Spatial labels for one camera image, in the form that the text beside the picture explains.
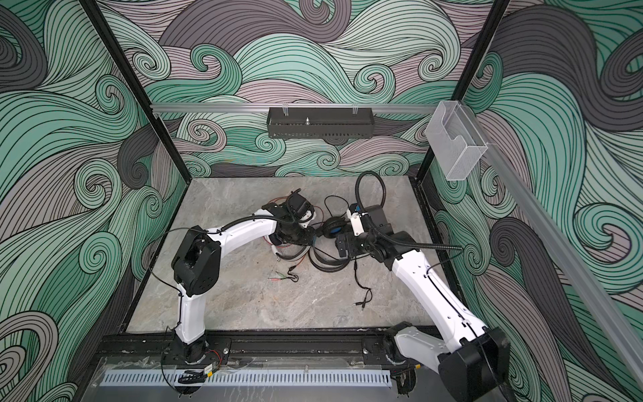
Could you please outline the white headphones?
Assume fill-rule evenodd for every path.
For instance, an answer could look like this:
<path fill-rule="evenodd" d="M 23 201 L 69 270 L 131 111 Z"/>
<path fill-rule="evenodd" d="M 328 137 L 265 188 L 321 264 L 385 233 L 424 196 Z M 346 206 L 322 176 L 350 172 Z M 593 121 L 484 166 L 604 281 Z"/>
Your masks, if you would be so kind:
<path fill-rule="evenodd" d="M 285 222 L 284 219 L 282 219 L 282 213 L 278 211 L 278 205 L 279 204 L 274 204 L 274 206 L 270 209 L 271 213 L 273 213 L 274 216 L 276 216 L 276 218 L 280 219 L 280 221 L 278 221 L 277 224 L 281 223 L 281 222 Z M 317 213 L 317 208 L 316 207 L 315 207 L 315 209 L 316 209 L 316 217 L 315 217 L 315 219 L 313 219 L 311 227 L 313 227 L 313 229 L 316 231 L 316 228 L 314 227 L 314 224 L 316 224 L 319 221 L 321 216 Z M 284 261 L 293 261 L 293 260 L 296 260 L 298 258 L 301 258 L 302 256 L 304 256 L 304 254 L 306 254 L 308 252 L 308 250 L 312 246 L 312 244 L 310 246 L 291 246 L 291 245 L 276 246 L 276 245 L 273 244 L 273 234 L 268 235 L 266 239 L 271 243 L 272 251 L 274 252 L 274 254 L 279 259 L 284 260 Z"/>

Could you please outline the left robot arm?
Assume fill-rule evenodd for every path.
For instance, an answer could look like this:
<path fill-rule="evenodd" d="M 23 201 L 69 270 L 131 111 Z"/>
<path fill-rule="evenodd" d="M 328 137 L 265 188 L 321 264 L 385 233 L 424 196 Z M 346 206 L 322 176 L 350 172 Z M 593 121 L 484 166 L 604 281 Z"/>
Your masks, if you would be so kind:
<path fill-rule="evenodd" d="M 272 246 L 301 246 L 307 253 L 313 243 L 315 207 L 298 190 L 281 203 L 269 202 L 254 214 L 219 228 L 188 230 L 172 259 L 173 279 L 179 292 L 175 344 L 185 359 L 194 362 L 206 351 L 205 294 L 219 281 L 222 259 L 259 238 Z"/>

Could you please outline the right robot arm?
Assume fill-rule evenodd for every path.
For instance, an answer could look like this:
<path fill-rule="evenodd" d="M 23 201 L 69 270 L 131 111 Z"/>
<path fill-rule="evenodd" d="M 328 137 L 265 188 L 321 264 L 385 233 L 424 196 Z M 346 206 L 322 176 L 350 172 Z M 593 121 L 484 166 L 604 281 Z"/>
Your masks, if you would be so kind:
<path fill-rule="evenodd" d="M 434 371 L 456 401 L 476 401 L 496 390 L 505 401 L 516 399 L 508 385 L 511 345 L 500 328 L 491 328 L 451 291 L 425 251 L 455 251 L 459 246 L 421 243 L 407 232 L 394 232 L 383 208 L 386 199 L 365 206 L 360 193 L 368 174 L 358 176 L 355 204 L 348 208 L 350 227 L 343 249 L 351 258 L 370 256 L 385 265 L 428 313 L 439 335 L 431 336 L 410 324 L 389 335 L 392 360 L 414 360 Z"/>

